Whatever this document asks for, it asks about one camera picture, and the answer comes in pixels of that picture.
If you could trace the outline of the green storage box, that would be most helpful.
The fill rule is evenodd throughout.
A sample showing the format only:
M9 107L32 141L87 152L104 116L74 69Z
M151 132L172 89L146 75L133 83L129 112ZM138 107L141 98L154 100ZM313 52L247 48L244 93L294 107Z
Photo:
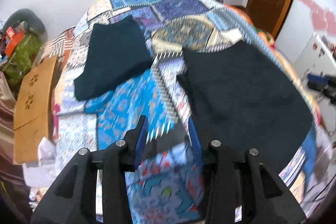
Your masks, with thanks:
M33 33L25 34L18 43L2 69L10 86L20 84L23 77L29 73L41 46L39 37Z

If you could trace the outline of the pink brown curtain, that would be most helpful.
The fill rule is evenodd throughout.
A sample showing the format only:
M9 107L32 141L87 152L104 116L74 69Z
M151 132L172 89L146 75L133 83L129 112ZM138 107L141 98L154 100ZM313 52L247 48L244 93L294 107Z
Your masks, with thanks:
M30 219L32 210L29 205L30 188L23 178L20 165L14 164L13 117L16 100L1 73L1 186L18 211Z

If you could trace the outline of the black pants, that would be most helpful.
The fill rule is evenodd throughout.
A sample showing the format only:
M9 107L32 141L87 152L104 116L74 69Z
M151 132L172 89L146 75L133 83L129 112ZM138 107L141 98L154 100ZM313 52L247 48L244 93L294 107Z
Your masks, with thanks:
M198 134L239 151L257 149L281 172L313 125L291 80L256 47L240 41L226 50L183 50L185 90Z

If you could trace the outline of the grey neck pillow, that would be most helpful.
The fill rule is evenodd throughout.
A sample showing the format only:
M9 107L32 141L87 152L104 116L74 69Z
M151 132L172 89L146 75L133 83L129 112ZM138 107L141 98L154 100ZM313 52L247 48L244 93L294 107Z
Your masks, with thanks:
M31 31L35 34L42 34L46 30L41 19L32 10L19 9L5 21L2 32L5 33L9 27L15 28L19 25L23 26L25 32Z

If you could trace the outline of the white cloth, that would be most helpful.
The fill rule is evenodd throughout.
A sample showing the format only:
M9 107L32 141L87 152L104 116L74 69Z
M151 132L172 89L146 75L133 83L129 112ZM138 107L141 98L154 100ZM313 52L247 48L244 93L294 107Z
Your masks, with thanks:
M49 187L57 177L55 160L56 147L43 137L38 145L38 159L22 164L23 178L29 187Z

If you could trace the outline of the colourful patchwork bedsheet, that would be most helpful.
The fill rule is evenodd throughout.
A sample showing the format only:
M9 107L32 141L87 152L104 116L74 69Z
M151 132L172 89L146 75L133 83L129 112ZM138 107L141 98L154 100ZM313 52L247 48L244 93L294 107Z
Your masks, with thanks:
M154 64L99 98L78 101L74 80L85 67L95 24L113 24L131 16L145 37ZM282 66L299 91L293 67L274 49L272 36L254 28L243 12L215 0L99 0L75 28L47 43L43 57L62 58L54 90L55 170L81 148L103 149L132 129L140 116L149 120L149 144L172 141L153 152L139 170L126 175L134 223L179 223L198 219L195 206L204 197L201 174L186 143L191 109L176 77L184 69L182 48L217 52L240 38L255 43Z

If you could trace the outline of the folded dark teal garment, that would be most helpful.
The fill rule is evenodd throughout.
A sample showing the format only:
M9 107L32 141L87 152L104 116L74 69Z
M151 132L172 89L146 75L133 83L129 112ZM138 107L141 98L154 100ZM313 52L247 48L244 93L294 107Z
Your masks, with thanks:
M149 69L153 61L132 16L93 26L83 73L74 80L75 97L86 101L115 89Z

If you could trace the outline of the orange box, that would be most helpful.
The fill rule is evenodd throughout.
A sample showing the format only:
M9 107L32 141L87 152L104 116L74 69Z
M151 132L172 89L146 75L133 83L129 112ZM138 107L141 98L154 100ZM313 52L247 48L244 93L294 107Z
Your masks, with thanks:
M16 46L21 42L24 38L25 33L23 31L15 32L12 27L9 27L6 30L6 36L9 38L9 42L5 49L5 54L7 57L10 57Z

